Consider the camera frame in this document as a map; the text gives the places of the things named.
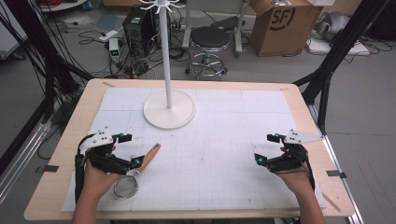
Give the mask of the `black tape piece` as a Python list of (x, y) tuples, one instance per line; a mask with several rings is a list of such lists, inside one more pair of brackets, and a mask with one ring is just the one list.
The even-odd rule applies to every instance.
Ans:
[(37, 167), (35, 169), (35, 173), (36, 174), (40, 174), (43, 175), (46, 172), (50, 172), (50, 173), (56, 173), (59, 169), (59, 166), (56, 165), (45, 165), (43, 167)]
[(328, 176), (338, 176), (341, 179), (347, 178), (347, 175), (344, 172), (340, 172), (338, 170), (329, 170), (326, 171)]

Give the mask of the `aluminium rail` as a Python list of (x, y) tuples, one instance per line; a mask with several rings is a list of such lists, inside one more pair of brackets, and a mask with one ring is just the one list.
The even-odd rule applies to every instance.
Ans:
[(38, 123), (21, 142), (16, 157), (11, 160), (10, 165), (0, 175), (0, 205), (5, 201), (39, 146), (43, 143), (51, 125), (51, 121)]
[(330, 141), (328, 135), (325, 132), (320, 131), (320, 133), (323, 135), (324, 146), (326, 147), (326, 150), (327, 150), (327, 152), (328, 152), (328, 154), (329, 154), (329, 156), (330, 156), (330, 158), (332, 160), (332, 163), (335, 165), (335, 170), (334, 171), (330, 171), (330, 174), (331, 174), (331, 176), (338, 176), (341, 179), (341, 181), (342, 181), (342, 183), (344, 185), (344, 188), (346, 190), (346, 193), (348, 195), (348, 198), (351, 201), (353, 209), (354, 209), (354, 213), (351, 216), (346, 218), (347, 222), (349, 224), (364, 224), (364, 221), (363, 221), (362, 216), (361, 216), (361, 212), (360, 212), (360, 210), (359, 210), (359, 208), (358, 208), (358, 206), (357, 206), (357, 204), (356, 204), (356, 202), (354, 200), (354, 197), (352, 195), (350, 187), (349, 187), (349, 185), (347, 183), (347, 175), (344, 172), (344, 170), (342, 169), (339, 161), (337, 160), (335, 152), (334, 152), (334, 150), (332, 148), (331, 141)]

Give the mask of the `white grid mat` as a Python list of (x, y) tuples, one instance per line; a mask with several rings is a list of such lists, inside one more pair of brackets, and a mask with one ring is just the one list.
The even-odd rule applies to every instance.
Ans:
[(298, 207), (283, 181), (255, 162), (254, 156), (280, 155), (269, 133), (286, 134), (295, 126), (281, 91), (189, 90), (196, 104), (191, 122), (175, 130), (152, 126), (143, 105), (153, 89), (110, 88), (91, 130), (109, 127), (129, 133), (132, 141), (119, 144), (123, 159), (159, 152), (137, 176), (134, 196), (122, 199), (108, 191), (98, 208), (122, 211), (214, 211), (291, 209)]

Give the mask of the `white hook stand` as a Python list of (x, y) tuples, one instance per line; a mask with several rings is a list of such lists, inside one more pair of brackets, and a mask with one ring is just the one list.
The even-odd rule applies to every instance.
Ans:
[(143, 108), (146, 120), (161, 129), (177, 129), (188, 124), (196, 112), (195, 102), (183, 91), (173, 91), (171, 82), (167, 12), (178, 0), (139, 0), (145, 10), (156, 7), (160, 19), (160, 35), (163, 54), (164, 91), (152, 93)]

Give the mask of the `black metal stand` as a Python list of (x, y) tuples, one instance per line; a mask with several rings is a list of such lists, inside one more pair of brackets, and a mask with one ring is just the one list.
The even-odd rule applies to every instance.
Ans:
[[(350, 18), (346, 28), (341, 32), (334, 45), (355, 44), (363, 31), (381, 13), (390, 0), (362, 0), (355, 13)], [(332, 75), (347, 53), (337, 52), (333, 49), (327, 54), (320, 66), (311, 74), (293, 82), (297, 87), (307, 85), (302, 96), (307, 105), (314, 105), (320, 95), (317, 125), (320, 131), (326, 133), (326, 114), (328, 107), (329, 91)]]
[(17, 34), (5, 17), (0, 16), (0, 22), (24, 48), (36, 71), (46, 80), (42, 108), (44, 120), (48, 120), (54, 113), (56, 91), (62, 94), (72, 94), (78, 89), (78, 84), (73, 79), (72, 73), (86, 80), (93, 79), (93, 76), (77, 68), (60, 55), (29, 0), (3, 1), (27, 35), (29, 44)]

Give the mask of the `person's left hand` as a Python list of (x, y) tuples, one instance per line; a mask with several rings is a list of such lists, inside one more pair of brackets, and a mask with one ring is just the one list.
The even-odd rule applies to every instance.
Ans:
[(120, 175), (105, 173), (102, 170), (92, 166), (90, 160), (87, 160), (84, 174), (84, 184), (80, 193), (80, 201), (98, 201), (108, 192), (113, 184), (120, 178)]

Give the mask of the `white power strip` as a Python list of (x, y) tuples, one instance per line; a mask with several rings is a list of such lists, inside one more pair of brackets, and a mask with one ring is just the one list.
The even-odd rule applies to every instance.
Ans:
[(113, 36), (116, 35), (117, 33), (118, 33), (117, 31), (111, 30), (111, 31), (105, 33), (104, 35), (99, 36), (99, 40), (101, 40), (101, 41), (107, 41), (109, 38), (113, 37)]

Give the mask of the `white device with green display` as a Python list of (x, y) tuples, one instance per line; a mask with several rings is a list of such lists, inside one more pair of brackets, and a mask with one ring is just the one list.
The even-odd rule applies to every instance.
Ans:
[(108, 50), (110, 58), (117, 63), (120, 60), (120, 45), (117, 38), (110, 38), (108, 41)]

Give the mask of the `black round stool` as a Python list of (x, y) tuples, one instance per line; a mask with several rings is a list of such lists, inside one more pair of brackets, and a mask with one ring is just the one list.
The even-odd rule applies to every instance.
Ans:
[(187, 75), (197, 80), (206, 77), (222, 79), (228, 73), (224, 61), (217, 55), (230, 44), (230, 37), (225, 31), (212, 26), (200, 27), (191, 32), (190, 42), (200, 52), (189, 60), (185, 68)]

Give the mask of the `black computer tower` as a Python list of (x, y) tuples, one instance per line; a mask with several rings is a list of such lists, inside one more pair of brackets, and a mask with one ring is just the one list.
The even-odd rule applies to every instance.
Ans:
[(122, 26), (132, 54), (147, 57), (149, 55), (149, 41), (155, 35), (151, 12), (141, 6), (133, 6)]

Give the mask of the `person's right hand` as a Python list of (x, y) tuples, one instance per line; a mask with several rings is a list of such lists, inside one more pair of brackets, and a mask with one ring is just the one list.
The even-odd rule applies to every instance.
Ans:
[(315, 194), (310, 182), (311, 173), (308, 171), (306, 162), (303, 162), (298, 168), (277, 172), (276, 175), (283, 180), (296, 197), (307, 197)]

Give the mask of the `white round table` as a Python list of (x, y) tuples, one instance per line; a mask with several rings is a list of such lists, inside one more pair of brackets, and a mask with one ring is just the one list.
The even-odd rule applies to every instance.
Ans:
[(87, 0), (77, 0), (76, 2), (65, 2), (64, 0), (57, 6), (40, 6), (40, 10), (43, 12), (60, 11), (66, 10), (73, 7), (82, 6)]

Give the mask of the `white flat board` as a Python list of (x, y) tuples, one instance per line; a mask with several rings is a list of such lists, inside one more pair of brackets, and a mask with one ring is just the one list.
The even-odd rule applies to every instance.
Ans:
[(340, 46), (333, 45), (330, 46), (330, 43), (324, 39), (317, 39), (314, 37), (310, 37), (306, 41), (307, 50), (313, 54), (328, 54), (333, 49), (337, 52), (347, 53), (350, 56), (368, 56), (371, 52), (359, 41), (351, 46), (346, 44), (341, 44)]

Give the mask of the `brown cardboard box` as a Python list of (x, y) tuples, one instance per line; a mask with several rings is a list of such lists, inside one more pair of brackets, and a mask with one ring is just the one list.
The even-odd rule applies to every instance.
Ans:
[(323, 7), (306, 0), (249, 0), (256, 12), (250, 46), (259, 57), (300, 54)]

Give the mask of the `wooden-handled mesh strainer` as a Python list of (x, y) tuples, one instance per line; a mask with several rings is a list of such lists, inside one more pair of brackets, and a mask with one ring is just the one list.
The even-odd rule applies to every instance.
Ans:
[(145, 159), (143, 160), (142, 165), (133, 170), (130, 175), (124, 175), (113, 186), (113, 193), (116, 198), (130, 198), (137, 193), (138, 183), (136, 178), (148, 167), (152, 159), (155, 157), (161, 145), (159, 143), (155, 144), (151, 150), (146, 154)]

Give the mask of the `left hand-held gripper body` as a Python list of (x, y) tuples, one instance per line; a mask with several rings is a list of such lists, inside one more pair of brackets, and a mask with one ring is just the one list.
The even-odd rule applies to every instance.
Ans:
[(117, 158), (113, 153), (113, 133), (105, 126), (103, 129), (87, 135), (79, 143), (79, 150), (85, 151), (92, 166), (105, 173), (125, 175), (130, 171), (130, 161)]

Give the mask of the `grey bag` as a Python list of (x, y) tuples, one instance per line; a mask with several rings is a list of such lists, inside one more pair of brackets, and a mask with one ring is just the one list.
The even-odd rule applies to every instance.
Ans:
[(343, 31), (350, 18), (339, 11), (324, 12), (317, 20), (314, 30), (318, 35), (328, 42), (332, 42), (333, 38)]

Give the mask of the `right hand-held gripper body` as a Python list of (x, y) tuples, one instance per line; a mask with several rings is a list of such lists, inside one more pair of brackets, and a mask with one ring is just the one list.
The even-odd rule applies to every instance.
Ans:
[(298, 168), (307, 161), (304, 144), (320, 141), (322, 134), (305, 133), (291, 129), (284, 135), (283, 147), (286, 151), (279, 157), (267, 160), (267, 169), (272, 173)]

